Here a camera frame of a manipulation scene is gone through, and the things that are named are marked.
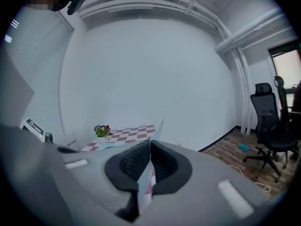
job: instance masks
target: chair headrest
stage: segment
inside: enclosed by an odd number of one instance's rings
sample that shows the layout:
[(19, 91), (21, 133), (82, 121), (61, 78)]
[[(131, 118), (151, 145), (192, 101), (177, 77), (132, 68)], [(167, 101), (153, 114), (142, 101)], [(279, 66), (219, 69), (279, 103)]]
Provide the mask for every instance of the chair headrest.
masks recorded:
[(272, 93), (272, 87), (269, 83), (259, 83), (255, 84), (256, 92), (255, 94), (270, 94)]
[(281, 76), (274, 76), (274, 83), (275, 83), (275, 86), (278, 88), (278, 87), (283, 87), (284, 86), (284, 80), (282, 79)]

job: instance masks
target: chair armrest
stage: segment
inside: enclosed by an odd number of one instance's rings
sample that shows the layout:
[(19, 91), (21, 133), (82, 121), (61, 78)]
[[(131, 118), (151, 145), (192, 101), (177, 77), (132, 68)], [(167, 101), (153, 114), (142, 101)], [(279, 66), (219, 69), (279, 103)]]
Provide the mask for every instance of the chair armrest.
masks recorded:
[(262, 113), (262, 114), (260, 114), (260, 116), (262, 116), (263, 118), (265, 118), (265, 117), (272, 117), (273, 114), (271, 114), (271, 113)]
[(289, 115), (301, 115), (301, 112), (291, 111), (288, 113)]

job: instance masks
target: black office chair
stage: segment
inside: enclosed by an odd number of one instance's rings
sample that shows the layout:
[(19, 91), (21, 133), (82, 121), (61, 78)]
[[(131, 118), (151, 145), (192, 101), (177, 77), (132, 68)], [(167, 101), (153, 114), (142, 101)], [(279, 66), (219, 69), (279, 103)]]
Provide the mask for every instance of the black office chair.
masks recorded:
[(263, 161), (263, 165), (258, 172), (255, 179), (263, 170), (264, 166), (268, 163), (279, 177), (275, 179), (275, 182), (279, 181), (281, 173), (274, 164), (275, 157), (271, 156), (272, 152), (285, 152), (285, 164), (283, 168), (286, 168), (287, 164), (287, 151), (291, 150), (298, 144), (298, 139), (293, 133), (290, 133), (281, 128), (280, 120), (277, 113), (277, 104), (275, 94), (272, 92), (272, 88), (268, 83), (256, 84), (256, 93), (251, 95), (251, 101), (255, 108), (258, 123), (256, 126), (256, 136), (258, 138), (257, 143), (264, 144), (268, 149), (266, 154), (263, 148), (258, 148), (258, 153), (262, 156), (247, 156), (243, 159), (246, 162), (247, 159), (255, 159)]
[[(275, 86), (278, 89), (278, 94), (279, 94), (279, 100), (281, 104), (281, 116), (280, 116), (280, 121), (281, 121), (281, 127), (285, 130), (289, 131), (295, 131), (293, 128), (293, 124), (290, 123), (291, 120), (298, 119), (296, 117), (301, 116), (300, 112), (289, 112), (288, 109), (292, 109), (292, 107), (287, 105), (287, 99), (286, 99), (286, 90), (284, 88), (284, 80), (281, 76), (274, 76), (274, 83)], [(301, 140), (301, 135), (298, 135), (295, 133), (295, 136)], [(299, 150), (298, 146), (293, 148), (291, 150), (294, 154), (299, 155)]]

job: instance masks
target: white cable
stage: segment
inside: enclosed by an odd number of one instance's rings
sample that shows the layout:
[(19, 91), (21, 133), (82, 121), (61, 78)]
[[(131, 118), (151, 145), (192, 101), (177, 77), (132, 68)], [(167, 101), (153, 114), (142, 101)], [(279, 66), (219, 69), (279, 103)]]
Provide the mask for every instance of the white cable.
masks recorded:
[(239, 168), (237, 168), (236, 166), (233, 166), (233, 165), (228, 165), (228, 166), (238, 169), (240, 171), (241, 175), (243, 175), (243, 172), (241, 171), (241, 169), (239, 169)]
[(265, 184), (262, 184), (262, 183), (258, 183), (258, 182), (254, 182), (255, 184), (259, 184), (259, 185), (262, 185), (264, 186), (263, 188), (263, 191), (266, 193), (266, 194), (270, 194), (270, 192), (272, 191), (272, 188), (268, 185), (265, 185)]
[[(233, 168), (236, 168), (237, 170), (240, 171), (241, 175), (244, 175), (243, 172), (241, 171), (241, 169), (239, 169), (238, 167), (236, 166), (233, 166), (233, 165), (228, 165), (230, 167), (233, 167)], [(258, 182), (254, 182), (255, 184), (258, 184), (258, 185), (261, 185), (261, 186), (264, 186), (264, 188), (262, 189), (262, 191), (264, 191), (267, 195), (270, 194), (270, 192), (272, 191), (272, 188), (268, 185), (265, 185), (265, 184), (262, 184), (262, 183), (258, 183)]]

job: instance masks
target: wooden floor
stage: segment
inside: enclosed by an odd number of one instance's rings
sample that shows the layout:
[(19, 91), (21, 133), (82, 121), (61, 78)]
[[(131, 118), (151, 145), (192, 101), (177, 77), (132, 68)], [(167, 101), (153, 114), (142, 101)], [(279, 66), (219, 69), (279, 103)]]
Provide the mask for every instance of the wooden floor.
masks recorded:
[[(227, 135), (223, 140), (221, 140), (214, 146), (210, 147), (208, 150), (204, 151), (204, 153), (217, 157), (228, 165), (230, 164), (238, 167), (239, 169), (242, 170), (245, 177), (252, 180), (257, 175), (259, 169), (263, 164), (263, 161), (248, 159), (247, 162), (243, 162), (243, 158), (246, 155), (258, 155), (257, 149), (255, 147), (256, 146), (264, 147), (264, 146), (261, 144), (257, 144), (256, 141), (257, 138), (254, 133), (251, 133), (251, 135), (247, 137), (247, 136), (243, 136), (240, 133), (240, 130), (235, 129), (229, 135)], [(238, 144), (244, 144), (249, 146), (249, 151), (243, 152), (241, 149), (238, 149)], [(284, 162), (285, 162), (285, 157), (283, 157), (282, 161), (275, 163), (282, 174), (278, 183), (274, 182), (275, 178), (277, 177), (277, 174), (268, 164), (265, 166), (262, 173), (259, 175), (257, 179), (257, 182), (271, 187), (271, 192), (270, 192), (271, 197), (286, 190), (289, 187), (294, 177), (296, 171), (295, 162), (289, 159), (286, 169), (282, 169)]]

